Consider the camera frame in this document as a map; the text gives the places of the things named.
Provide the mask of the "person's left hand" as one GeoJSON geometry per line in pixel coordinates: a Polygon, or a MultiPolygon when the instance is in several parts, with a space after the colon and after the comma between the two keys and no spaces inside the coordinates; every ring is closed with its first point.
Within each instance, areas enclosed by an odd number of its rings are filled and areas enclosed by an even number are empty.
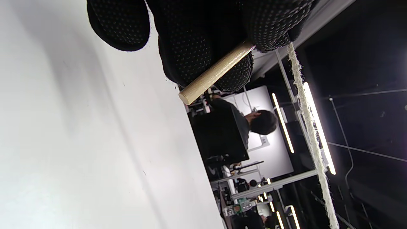
{"type": "Polygon", "coordinates": [[[88,0],[94,32],[121,51],[138,51],[158,32],[166,77],[186,87],[243,41],[261,53],[295,41],[317,0],[88,0]]]}

